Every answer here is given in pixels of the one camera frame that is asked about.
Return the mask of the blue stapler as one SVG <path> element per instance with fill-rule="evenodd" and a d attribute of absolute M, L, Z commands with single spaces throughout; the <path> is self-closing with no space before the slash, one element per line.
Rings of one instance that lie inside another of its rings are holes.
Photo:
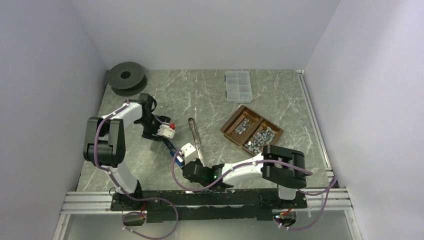
<path fill-rule="evenodd" d="M 177 152 L 177 149 L 175 148 L 175 146 L 172 144 L 172 142 L 168 138 L 163 138 L 162 141 L 166 145 L 166 147 L 169 149 L 170 155 L 173 157 L 175 153 Z M 175 162 L 179 167 L 182 167 L 185 164 L 184 157 L 181 156 L 180 154 L 177 154 Z"/>

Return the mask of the black beige stapler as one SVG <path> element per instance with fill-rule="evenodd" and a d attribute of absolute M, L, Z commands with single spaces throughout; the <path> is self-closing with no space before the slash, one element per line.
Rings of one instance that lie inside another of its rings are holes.
<path fill-rule="evenodd" d="M 188 125 L 189 125 L 189 129 L 190 132 L 192 134 L 193 140 L 194 140 L 194 147 L 196 149 L 197 155 L 199 160 L 201 161 L 201 163 L 203 165 L 205 165 L 205 158 L 204 158 L 204 154 L 201 148 L 201 141 L 200 141 L 200 137 L 196 128 L 196 122 L 195 119 L 190 117 L 188 118 Z"/>

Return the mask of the brown staple tray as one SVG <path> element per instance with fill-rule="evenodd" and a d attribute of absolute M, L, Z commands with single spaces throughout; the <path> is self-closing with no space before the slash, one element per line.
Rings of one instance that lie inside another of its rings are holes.
<path fill-rule="evenodd" d="M 220 132 L 251 156 L 263 151 L 267 145 L 276 145 L 284 130 L 245 105 L 220 128 Z"/>

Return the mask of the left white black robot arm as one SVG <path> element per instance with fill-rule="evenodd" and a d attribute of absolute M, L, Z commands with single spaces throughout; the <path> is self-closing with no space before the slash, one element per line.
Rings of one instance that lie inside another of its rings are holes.
<path fill-rule="evenodd" d="M 113 182 L 117 193 L 125 195 L 124 204 L 131 210 L 144 203 L 140 182 L 125 163 L 125 129 L 131 124 L 142 126 L 142 138 L 152 141 L 172 139 L 175 124 L 163 115 L 155 115 L 157 101 L 147 93 L 138 99 L 126 99 L 116 110 L 87 121 L 83 157 L 102 170 Z"/>

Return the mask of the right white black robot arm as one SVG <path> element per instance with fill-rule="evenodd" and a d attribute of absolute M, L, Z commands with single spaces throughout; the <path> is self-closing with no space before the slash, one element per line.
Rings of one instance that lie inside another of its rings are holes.
<path fill-rule="evenodd" d="M 313 174 L 305 168 L 303 152 L 276 145 L 266 145 L 262 152 L 247 160 L 212 167 L 202 164 L 197 150 L 190 143 L 178 153 L 176 163 L 183 177 L 200 184 L 201 190 L 222 192 L 242 182 L 264 179 L 277 184 L 275 200 L 282 208 L 295 201 L 298 189 L 305 188 L 306 177 Z"/>

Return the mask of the black filament spool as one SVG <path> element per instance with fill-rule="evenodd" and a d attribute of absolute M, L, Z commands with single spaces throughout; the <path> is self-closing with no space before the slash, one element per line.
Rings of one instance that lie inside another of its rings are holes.
<path fill-rule="evenodd" d="M 122 62 L 106 73 L 106 82 L 112 91 L 122 97 L 137 95 L 148 83 L 146 70 L 136 62 Z"/>

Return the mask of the clear plastic organizer box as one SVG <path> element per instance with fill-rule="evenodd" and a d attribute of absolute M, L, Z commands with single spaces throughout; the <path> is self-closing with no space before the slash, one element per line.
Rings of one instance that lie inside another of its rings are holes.
<path fill-rule="evenodd" d="M 225 97 L 229 102 L 248 104 L 253 100 L 249 71 L 227 70 L 224 74 Z"/>

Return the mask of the aluminium frame rail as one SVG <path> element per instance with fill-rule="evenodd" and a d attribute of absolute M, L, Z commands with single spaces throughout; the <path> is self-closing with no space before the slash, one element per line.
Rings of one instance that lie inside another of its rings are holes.
<path fill-rule="evenodd" d="M 124 214 L 124 210 L 111 210 L 112 191 L 71 191 L 63 201 L 62 214 Z M 351 211 L 353 205 L 345 188 L 331 189 L 325 209 Z"/>

